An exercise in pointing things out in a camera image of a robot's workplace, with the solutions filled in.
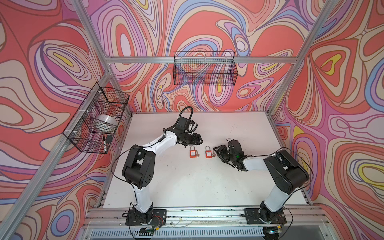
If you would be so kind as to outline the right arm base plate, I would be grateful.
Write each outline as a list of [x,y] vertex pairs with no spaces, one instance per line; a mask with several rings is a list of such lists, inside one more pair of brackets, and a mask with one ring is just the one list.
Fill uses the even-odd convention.
[[287,223],[283,208],[277,212],[270,212],[267,208],[246,208],[240,216],[246,218],[249,225],[285,225]]

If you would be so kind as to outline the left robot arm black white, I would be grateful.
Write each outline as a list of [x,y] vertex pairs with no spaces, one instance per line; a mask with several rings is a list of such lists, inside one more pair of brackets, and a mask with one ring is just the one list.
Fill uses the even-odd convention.
[[129,215],[141,224],[148,224],[155,217],[147,186],[154,177],[156,157],[175,145],[199,146],[204,142],[201,135],[195,132],[198,124],[192,120],[193,112],[190,106],[183,108],[176,122],[163,129],[160,137],[147,145],[133,145],[129,149],[122,176],[134,189],[135,203]]

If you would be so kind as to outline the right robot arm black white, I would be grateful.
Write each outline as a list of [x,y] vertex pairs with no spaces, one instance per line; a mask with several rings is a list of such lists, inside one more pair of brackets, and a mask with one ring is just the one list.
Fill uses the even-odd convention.
[[230,139],[228,144],[213,148],[219,159],[239,172],[267,171],[275,185],[255,213],[245,213],[250,221],[262,224],[285,223],[283,207],[295,191],[310,181],[310,174],[284,148],[269,155],[246,155],[239,141]]

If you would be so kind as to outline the red padlock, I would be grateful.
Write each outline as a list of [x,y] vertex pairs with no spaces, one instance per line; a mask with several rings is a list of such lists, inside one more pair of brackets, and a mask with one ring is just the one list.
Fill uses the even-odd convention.
[[195,146],[190,146],[190,158],[198,158],[200,156],[199,152],[196,150]]
[[211,159],[216,157],[215,151],[213,151],[210,146],[205,147],[205,155],[206,155],[206,159]]

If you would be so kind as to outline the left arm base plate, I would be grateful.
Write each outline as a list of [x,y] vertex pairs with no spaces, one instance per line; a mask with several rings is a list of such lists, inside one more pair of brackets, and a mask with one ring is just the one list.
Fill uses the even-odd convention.
[[126,218],[126,226],[162,226],[166,223],[167,210],[155,209],[147,213],[141,213],[135,209],[122,214]]

